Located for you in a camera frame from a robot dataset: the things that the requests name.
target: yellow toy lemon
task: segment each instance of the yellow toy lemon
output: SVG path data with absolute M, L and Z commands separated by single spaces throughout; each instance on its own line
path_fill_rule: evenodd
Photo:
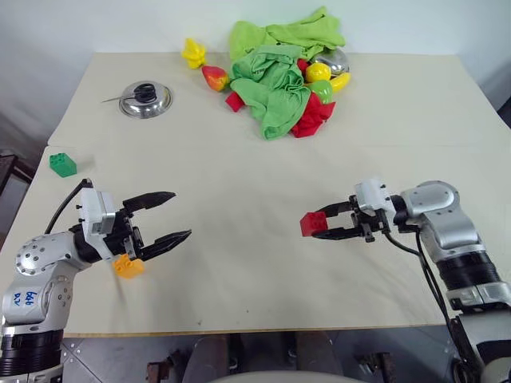
M 348 85 L 348 82 L 351 80 L 351 73 L 341 73 L 337 77 L 334 77 L 330 80 L 330 83 L 332 84 L 332 89 L 335 92 L 338 92 L 342 88 L 344 88 L 346 85 Z
M 305 81 L 314 82 L 319 80 L 330 80 L 332 71 L 330 66 L 322 62 L 315 62 L 305 69 Z

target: white table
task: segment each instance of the white table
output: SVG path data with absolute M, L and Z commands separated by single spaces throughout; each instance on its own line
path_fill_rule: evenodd
M 370 176 L 395 192 L 431 179 L 455 185 L 501 277 L 511 280 L 508 128 L 455 57 L 350 59 L 353 82 L 319 133 L 267 142 L 246 111 L 230 112 L 177 55 L 97 54 L 6 240 L 0 290 L 17 249 L 44 230 L 83 177 L 118 206 L 145 192 L 177 193 L 136 214 L 146 244 L 193 233 L 133 280 L 118 279 L 107 263 L 79 274 L 68 336 L 441 323 L 417 259 L 382 236 L 366 244 L 300 235 L 306 211 L 347 199 Z M 100 104 L 142 79 L 174 92 L 164 115 L 133 120 Z M 56 152 L 77 161 L 76 176 L 61 179 L 48 168 Z M 70 208 L 55 230 L 76 220 Z

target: red block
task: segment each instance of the red block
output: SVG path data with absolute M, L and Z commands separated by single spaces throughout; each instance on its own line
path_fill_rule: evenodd
M 229 96 L 225 99 L 225 102 L 234 112 L 239 111 L 243 106 L 245 106 L 245 103 L 236 92 L 231 92 L 231 94 L 229 94 Z
M 303 237 L 310 237 L 317 232 L 328 230 L 327 215 L 323 211 L 307 213 L 300 220 L 300 227 Z

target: green cloth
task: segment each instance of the green cloth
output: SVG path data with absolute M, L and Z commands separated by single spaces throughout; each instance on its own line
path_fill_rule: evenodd
M 325 47 L 335 49 L 337 45 L 344 46 L 344 38 L 338 30 L 339 20 L 327 14 L 324 6 L 308 18 L 283 26 L 261 28 L 250 22 L 237 22 L 229 36 L 231 60 L 242 58 L 260 45 L 282 42 L 303 47 L 301 58 L 309 61 Z
M 262 45 L 232 65 L 231 89 L 261 121 L 265 140 L 287 134 L 309 101 L 296 65 L 301 52 L 296 45 Z

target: green block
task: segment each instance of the green block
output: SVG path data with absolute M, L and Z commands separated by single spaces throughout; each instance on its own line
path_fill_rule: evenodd
M 77 165 L 65 153 L 58 153 L 50 156 L 50 168 L 60 177 L 77 174 Z

